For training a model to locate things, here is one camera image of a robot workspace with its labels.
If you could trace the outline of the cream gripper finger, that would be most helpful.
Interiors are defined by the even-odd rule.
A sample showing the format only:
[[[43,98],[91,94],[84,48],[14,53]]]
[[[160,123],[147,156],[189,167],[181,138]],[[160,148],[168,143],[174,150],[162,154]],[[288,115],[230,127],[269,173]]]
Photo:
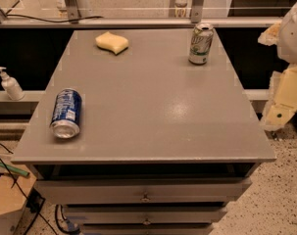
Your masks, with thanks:
[[[297,112],[297,65],[283,72],[274,71],[270,79],[269,100],[262,112],[261,126],[266,131],[282,129]]]
[[[258,42],[267,46],[276,45],[278,41],[279,29],[280,23],[274,23],[261,33],[258,38]]]

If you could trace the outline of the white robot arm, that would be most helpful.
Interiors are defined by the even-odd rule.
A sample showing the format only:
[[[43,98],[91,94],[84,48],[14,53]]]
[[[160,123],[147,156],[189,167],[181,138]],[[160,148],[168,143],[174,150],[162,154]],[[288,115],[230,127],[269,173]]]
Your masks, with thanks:
[[[288,63],[283,72],[272,73],[270,96],[261,119],[264,130],[277,131],[297,112],[297,2],[280,23],[273,24],[260,35],[258,42],[275,45],[278,57]]]

